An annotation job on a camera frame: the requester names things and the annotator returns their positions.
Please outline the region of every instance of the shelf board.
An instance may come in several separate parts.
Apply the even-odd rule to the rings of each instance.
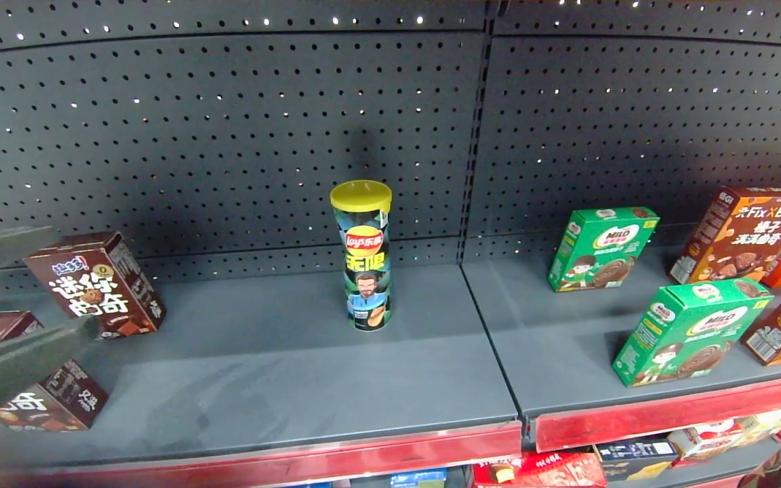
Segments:
[[[464,263],[512,393],[536,419],[540,451],[781,408],[781,365],[763,367],[743,346],[701,378],[620,382],[611,363],[657,288],[672,284],[664,270],[675,256],[648,247],[621,288],[572,293],[549,287],[546,254]],[[697,396],[674,400],[681,395]]]
[[[372,333],[347,324],[341,272],[158,288],[168,306],[158,333],[100,341],[77,358],[111,393],[95,426],[49,434],[0,424],[0,467],[312,456],[320,471],[329,461],[316,450],[372,442],[363,466],[353,457],[344,469],[300,473],[317,479],[520,450],[517,409],[459,266],[395,270],[393,319]],[[39,293],[2,297],[0,309],[64,318]],[[288,478],[249,485],[268,480]]]
[[[754,470],[777,451],[778,444],[765,439],[754,445],[719,454],[706,464],[669,469],[658,478],[638,481],[614,481],[607,488],[686,488],[713,480],[731,478]]]

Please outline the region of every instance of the cookie illustration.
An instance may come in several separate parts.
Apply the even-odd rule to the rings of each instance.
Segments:
[[[725,350],[718,344],[704,347],[686,359],[677,369],[677,374],[681,378],[687,378],[697,371],[712,369],[716,364],[719,364],[719,361],[722,361],[724,355]]]
[[[632,266],[626,260],[612,260],[602,266],[593,276],[593,287],[604,288],[612,281],[623,281],[631,270]]]
[[[104,293],[95,288],[90,288],[89,290],[86,290],[86,293],[81,294],[80,300],[89,303],[89,305],[98,305],[104,300]]]

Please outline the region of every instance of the cartoon character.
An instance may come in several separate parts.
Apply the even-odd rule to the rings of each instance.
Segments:
[[[639,374],[638,381],[635,384],[647,385],[647,383],[655,383],[658,381],[661,371],[664,370],[667,364],[669,364],[674,358],[677,357],[677,354],[681,352],[682,349],[683,343],[675,342],[673,344],[668,344],[667,346],[664,346],[656,351],[655,355],[653,356],[653,362],[655,365],[648,367],[647,371],[643,371],[643,373]]]
[[[360,293],[348,296],[348,312],[355,319],[365,319],[370,327],[377,327],[384,318],[387,293],[376,293],[378,276],[372,272],[360,272],[354,281]]]
[[[595,256],[580,256],[563,276],[563,288],[586,288],[586,279],[595,275]]]

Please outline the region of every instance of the gray metal shelf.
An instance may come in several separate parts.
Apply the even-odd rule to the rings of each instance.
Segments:
[[[517,417],[458,266],[394,271],[397,311],[346,324],[339,272],[160,285],[159,333],[77,358],[111,393],[89,432],[10,432],[0,467],[189,458],[372,439]],[[0,299],[41,323],[46,293]],[[465,460],[466,452],[461,452]]]
[[[781,378],[781,365],[762,367],[738,346],[707,376],[623,386],[611,363],[657,288],[672,284],[664,269],[676,252],[676,247],[648,247],[621,288],[576,293],[554,293],[548,286],[552,254],[464,263],[469,287],[527,417]]]

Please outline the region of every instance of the cookie image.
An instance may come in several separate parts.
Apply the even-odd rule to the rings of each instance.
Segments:
[[[631,270],[632,266],[626,260],[612,260],[596,272],[592,285],[596,288],[604,288],[611,282],[623,281]]]
[[[704,347],[686,359],[677,369],[677,374],[681,378],[688,378],[698,371],[712,369],[722,361],[724,355],[725,349],[718,344]]]
[[[114,268],[111,265],[99,263],[92,266],[92,272],[100,276],[100,278],[111,278],[114,275]]]
[[[89,303],[89,305],[98,305],[99,303],[103,302],[104,293],[102,293],[100,290],[96,290],[95,288],[90,288],[89,290],[86,290],[86,293],[81,294],[80,300]]]

